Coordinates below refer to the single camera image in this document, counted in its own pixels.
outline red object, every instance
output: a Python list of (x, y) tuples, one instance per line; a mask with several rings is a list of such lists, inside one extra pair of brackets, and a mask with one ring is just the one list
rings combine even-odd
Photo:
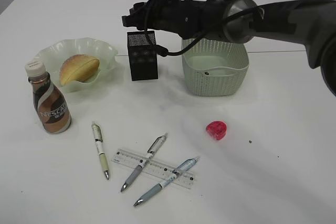
[(215, 121), (206, 127), (206, 132), (215, 140), (221, 140), (226, 134), (226, 124), (221, 121)]

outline bread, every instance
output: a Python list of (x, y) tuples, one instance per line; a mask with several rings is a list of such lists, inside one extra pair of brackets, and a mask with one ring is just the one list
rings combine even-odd
[(67, 59), (60, 70), (59, 82), (62, 86), (70, 81), (86, 81), (99, 68), (99, 59), (89, 55), (74, 55)]

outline ruler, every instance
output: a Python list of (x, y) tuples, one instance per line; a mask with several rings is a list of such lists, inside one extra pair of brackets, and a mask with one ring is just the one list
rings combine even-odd
[[(147, 160), (144, 156), (131, 153), (122, 149), (118, 149), (113, 160), (117, 164), (127, 166), (129, 168), (136, 168), (140, 160)], [(157, 178), (165, 179), (176, 167), (160, 163), (153, 159), (149, 160), (142, 172), (152, 175)], [(182, 174), (179, 178), (173, 181), (174, 184), (191, 189), (194, 184), (194, 175), (190, 172)]]

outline white pen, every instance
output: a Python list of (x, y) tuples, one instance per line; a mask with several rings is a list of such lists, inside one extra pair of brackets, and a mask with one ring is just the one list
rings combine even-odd
[(152, 144), (152, 146), (148, 149), (146, 158), (147, 160), (140, 160), (137, 167), (133, 170), (132, 174), (126, 179), (125, 183), (121, 187), (121, 192), (126, 190), (132, 183), (135, 181), (135, 179), (138, 177), (138, 175), (142, 172), (142, 170), (147, 165), (148, 161), (154, 157), (155, 153), (160, 149), (160, 147), (164, 144), (168, 136), (168, 133), (164, 134), (163, 136), (158, 137), (155, 142)]
[(106, 179), (109, 180), (110, 179), (109, 164), (107, 162), (106, 155), (105, 155), (104, 148), (103, 148), (103, 138), (101, 136), (100, 127), (96, 125), (95, 122), (92, 122), (92, 130), (93, 130), (94, 139), (96, 140), (96, 146), (97, 146), (101, 168), (103, 170), (103, 173)]
[(152, 189), (150, 189), (147, 193), (145, 193), (144, 195), (142, 195), (135, 203), (134, 203), (134, 207), (145, 203), (146, 201), (148, 201), (149, 199), (151, 199), (154, 195), (158, 194), (159, 192), (161, 192), (161, 190), (165, 187), (167, 187), (171, 182), (173, 182), (175, 179), (177, 179), (178, 177), (180, 177), (183, 173), (185, 173), (186, 171), (188, 171), (189, 169), (191, 169), (191, 167), (193, 167), (197, 161), (199, 160), (200, 157), (196, 157), (196, 158), (191, 158), (186, 160), (185, 162), (183, 162), (183, 164), (181, 164), (178, 168), (176, 168), (171, 175), (169, 175), (166, 179), (164, 179), (163, 181), (161, 181), (160, 183), (156, 184), (155, 186), (152, 187)]

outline white bottle cap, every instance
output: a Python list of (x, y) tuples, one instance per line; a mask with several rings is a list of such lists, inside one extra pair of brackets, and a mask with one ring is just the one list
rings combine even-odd
[(25, 65), (25, 69), (28, 77), (38, 77), (46, 72), (46, 67), (44, 66), (43, 62), (39, 60), (28, 62)]

